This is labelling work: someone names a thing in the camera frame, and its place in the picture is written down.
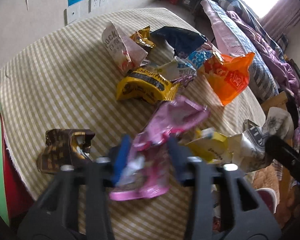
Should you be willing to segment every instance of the plastic wrapper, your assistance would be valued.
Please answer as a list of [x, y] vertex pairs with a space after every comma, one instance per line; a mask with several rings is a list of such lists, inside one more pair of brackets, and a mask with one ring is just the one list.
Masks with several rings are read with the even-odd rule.
[[166, 145], [138, 152], [128, 163], [110, 199], [153, 198], [169, 190], [169, 155]]
[[157, 73], [138, 68], [118, 83], [116, 99], [143, 98], [150, 104], [171, 101], [178, 87], [179, 83], [172, 84]]
[[170, 134], [181, 133], [199, 125], [210, 114], [205, 106], [197, 105], [185, 96], [177, 95], [171, 102], [163, 102], [132, 145], [142, 151], [165, 143]]
[[110, 149], [108, 157], [116, 155], [115, 162], [113, 163], [113, 175], [112, 183], [115, 185], [122, 174], [123, 169], [127, 165], [128, 153], [131, 148], [131, 139], [129, 135], [124, 135], [122, 137], [121, 143], [119, 146], [113, 147]]
[[186, 87], [189, 85], [189, 83], [190, 83], [191, 81], [193, 81], [193, 79], [194, 79], [195, 77], [196, 77], [196, 76], [194, 76], [194, 75], [186, 75], [186, 76], [182, 76], [182, 77], [179, 77], [179, 78], [173, 80], [172, 83], [173, 83], [173, 84], [175, 84], [175, 83], [180, 84], [179, 90], [178, 90], [178, 91], [180, 91], [180, 90], [186, 88]]
[[46, 132], [46, 148], [38, 156], [37, 168], [54, 174], [62, 165], [82, 167], [90, 162], [91, 130], [53, 129]]
[[174, 55], [186, 58], [193, 51], [207, 42], [207, 38], [200, 33], [190, 30], [164, 26], [150, 34], [151, 37], [162, 37], [174, 48]]
[[147, 52], [155, 47], [155, 44], [151, 40], [149, 40], [150, 26], [136, 31], [133, 35], [130, 36], [130, 38]]
[[249, 84], [248, 68], [254, 53], [230, 57], [216, 51], [194, 51], [187, 60], [204, 73], [223, 106], [229, 104]]
[[289, 140], [293, 136], [293, 128], [289, 112], [278, 107], [271, 107], [262, 127], [253, 126], [243, 133], [232, 136], [213, 132], [212, 137], [197, 138], [186, 146], [194, 155], [207, 162], [234, 163], [244, 172], [252, 172], [272, 163], [272, 157], [265, 152], [266, 139], [270, 135], [276, 135], [282, 140]]
[[197, 76], [197, 70], [191, 63], [177, 56], [175, 56], [172, 61], [157, 67], [156, 70], [160, 75], [170, 81], [183, 76]]
[[169, 155], [166, 142], [204, 121], [209, 111], [184, 96], [163, 102], [142, 133], [136, 135], [112, 200], [151, 198], [169, 189]]
[[106, 50], [122, 74], [140, 67], [148, 53], [127, 36], [119, 27], [109, 22], [102, 33]]

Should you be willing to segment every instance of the pink curtain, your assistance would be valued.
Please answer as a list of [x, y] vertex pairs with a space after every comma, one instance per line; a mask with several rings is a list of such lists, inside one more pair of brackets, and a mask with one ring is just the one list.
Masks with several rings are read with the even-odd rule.
[[259, 19], [269, 36], [277, 41], [300, 21], [300, 0], [279, 0], [274, 7]]

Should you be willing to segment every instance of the bed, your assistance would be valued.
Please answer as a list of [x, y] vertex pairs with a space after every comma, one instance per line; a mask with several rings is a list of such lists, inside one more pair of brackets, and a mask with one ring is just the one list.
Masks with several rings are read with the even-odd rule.
[[[201, 1], [201, 5], [205, 14], [211, 21], [211, 27], [215, 35], [218, 49], [222, 53], [231, 56], [241, 56], [248, 52], [255, 53], [253, 63], [249, 68], [249, 87], [261, 103], [265, 114], [267, 114], [269, 108], [272, 106], [287, 110], [286, 103], [288, 99], [285, 92], [278, 94], [279, 85], [274, 79], [268, 66], [263, 61], [263, 57], [259, 54], [258, 49], [256, 49], [250, 39], [245, 35], [241, 28], [239, 28], [239, 25], [228, 17], [229, 12], [226, 11], [234, 11], [240, 14], [242, 20], [244, 19], [243, 21], [247, 22], [247, 25], [252, 26], [254, 30], [257, 30], [257, 32], [262, 35], [265, 42], [273, 49], [279, 60], [285, 62], [281, 48], [263, 30], [254, 15], [250, 13], [239, 0], [219, 0], [219, 3], [212, 0], [203, 0]], [[275, 178], [277, 174], [272, 172], [273, 169], [273, 167], [270, 167], [264, 169], [264, 171], [257, 172], [257, 175], [259, 174], [260, 176], [264, 176], [263, 173], [266, 173], [268, 182], [264, 182], [260, 177], [256, 177], [258, 182], [256, 182], [255, 186], [267, 187], [272, 185], [271, 187], [277, 192], [277, 196], [280, 196], [279, 199], [284, 200], [290, 188], [291, 178], [289, 171], [287, 169], [283, 169], [282, 171], [282, 167], [279, 166], [279, 169], [277, 170], [278, 178]]]
[[[0, 111], [13, 164], [34, 199], [51, 175], [40, 173], [35, 160], [45, 147], [45, 131], [53, 128], [91, 129], [93, 157], [106, 155], [123, 133], [140, 132], [154, 107], [135, 99], [117, 102], [116, 84], [122, 78], [101, 41], [107, 22], [127, 34], [151, 26], [177, 26], [196, 31], [164, 8], [143, 8], [109, 13], [68, 25], [31, 44], [0, 70]], [[149, 59], [170, 61], [173, 49], [160, 43]], [[205, 78], [197, 77], [184, 91], [191, 100], [207, 105], [209, 119], [201, 128], [215, 127], [225, 135], [242, 132], [245, 119], [258, 125], [265, 114], [247, 87], [223, 107]], [[116, 239], [183, 239], [191, 190], [172, 176], [170, 190], [155, 199], [111, 201]], [[84, 188], [80, 193], [79, 227], [85, 232]]]

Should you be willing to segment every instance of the floor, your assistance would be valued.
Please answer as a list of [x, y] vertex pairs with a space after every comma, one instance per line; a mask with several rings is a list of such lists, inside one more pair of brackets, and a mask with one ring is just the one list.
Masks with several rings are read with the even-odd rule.
[[[155, 1], [151, 3], [150, 5], [146, 7], [151, 7], [151, 8], [160, 8], [164, 7], [167, 8], [168, 10], [172, 11], [176, 15], [178, 15], [180, 18], [182, 18], [184, 21], [189, 23], [191, 26], [195, 27], [201, 34], [205, 35], [210, 41], [214, 38], [213, 31], [211, 28], [210, 21], [208, 19], [203, 19], [197, 17], [196, 19], [194, 16], [185, 8], [182, 8], [180, 6], [172, 5], [168, 1], [163, 0], [163, 1]], [[18, 33], [15, 33], [12, 37], [10, 36], [11, 42], [18, 43], [16, 39], [18, 40]], [[5, 55], [14, 55], [16, 52], [15, 51], [5, 51]]]

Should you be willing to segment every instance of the pink cloth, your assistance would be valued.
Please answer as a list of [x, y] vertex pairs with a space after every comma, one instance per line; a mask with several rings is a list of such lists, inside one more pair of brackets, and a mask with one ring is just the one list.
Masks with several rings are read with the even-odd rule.
[[271, 71], [274, 79], [282, 88], [289, 89], [293, 92], [296, 102], [300, 106], [300, 88], [293, 69], [288, 63], [283, 63], [277, 56], [276, 52], [270, 47], [262, 36], [247, 25], [234, 11], [227, 11], [227, 15], [237, 24], [237, 26], [250, 39], [253, 45], [260, 53], [263, 61]]

